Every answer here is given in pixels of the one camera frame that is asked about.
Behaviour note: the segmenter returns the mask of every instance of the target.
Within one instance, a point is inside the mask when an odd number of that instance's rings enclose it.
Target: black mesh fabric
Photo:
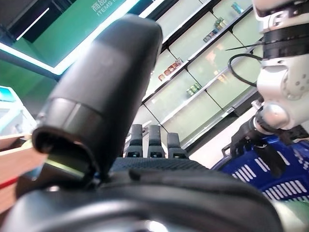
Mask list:
[[[207,170],[204,166],[189,159],[165,158],[117,158],[111,172],[128,169],[147,169],[161,171]]]

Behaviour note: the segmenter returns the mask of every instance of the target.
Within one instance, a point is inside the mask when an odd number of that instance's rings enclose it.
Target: green wall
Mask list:
[[[33,44],[20,39],[14,48],[54,67],[125,1],[77,0]]]
[[[29,112],[36,116],[56,81],[0,60],[0,86],[11,87]]]

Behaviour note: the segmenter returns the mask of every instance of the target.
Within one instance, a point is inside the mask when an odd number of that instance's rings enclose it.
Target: red stripe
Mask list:
[[[11,180],[8,180],[8,181],[5,181],[3,183],[0,183],[0,189],[3,189],[3,188],[6,188],[14,183],[16,183],[18,180],[18,178],[14,178],[14,179],[11,179]]]

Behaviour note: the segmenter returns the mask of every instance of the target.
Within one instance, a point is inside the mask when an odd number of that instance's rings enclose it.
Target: blue shopping basket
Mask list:
[[[280,178],[270,173],[269,167],[253,150],[235,159],[225,155],[212,169],[248,182],[270,200],[309,201],[309,142],[286,146],[276,136],[269,136],[267,142],[287,165]]]

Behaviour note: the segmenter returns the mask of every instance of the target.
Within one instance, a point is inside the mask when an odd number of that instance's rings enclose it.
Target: store shelving unit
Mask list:
[[[231,7],[234,2],[243,9],[240,14]],[[167,132],[177,132],[182,148],[187,148],[256,93],[255,88],[238,81],[227,69],[228,59],[235,54],[261,55],[259,47],[226,51],[254,44],[261,38],[250,3],[178,0],[165,10],[157,19],[164,34],[161,55],[134,123],[151,121],[160,125],[163,144]],[[169,20],[176,15],[177,19]],[[225,20],[225,27],[205,43],[203,38],[220,17]],[[178,58],[182,64],[160,81],[158,76]],[[256,81],[258,61],[240,58],[233,66],[241,76]],[[201,89],[188,96],[186,89],[195,83]]]

